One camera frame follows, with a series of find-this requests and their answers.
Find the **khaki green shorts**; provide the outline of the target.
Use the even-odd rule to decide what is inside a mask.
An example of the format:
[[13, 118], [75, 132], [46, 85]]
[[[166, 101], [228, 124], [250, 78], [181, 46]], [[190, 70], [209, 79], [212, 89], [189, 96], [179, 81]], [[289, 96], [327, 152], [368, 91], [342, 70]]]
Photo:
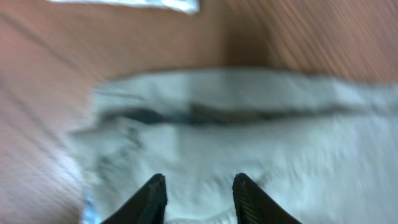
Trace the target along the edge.
[[167, 223], [235, 223], [245, 173], [302, 223], [397, 222], [397, 85], [262, 68], [112, 80], [69, 135], [100, 220], [154, 174]]

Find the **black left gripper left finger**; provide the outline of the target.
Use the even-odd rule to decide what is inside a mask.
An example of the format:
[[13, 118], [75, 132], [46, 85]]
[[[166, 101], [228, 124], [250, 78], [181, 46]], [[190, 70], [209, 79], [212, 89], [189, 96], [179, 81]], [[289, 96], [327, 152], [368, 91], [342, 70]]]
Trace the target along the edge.
[[153, 175], [127, 202], [101, 224], [164, 224], [165, 176]]

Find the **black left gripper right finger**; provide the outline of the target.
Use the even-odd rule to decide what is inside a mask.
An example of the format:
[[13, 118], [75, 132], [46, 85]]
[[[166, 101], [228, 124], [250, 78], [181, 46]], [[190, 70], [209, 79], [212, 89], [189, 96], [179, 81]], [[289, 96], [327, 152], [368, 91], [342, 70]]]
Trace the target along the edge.
[[232, 189], [238, 224], [301, 224], [248, 175], [237, 174]]

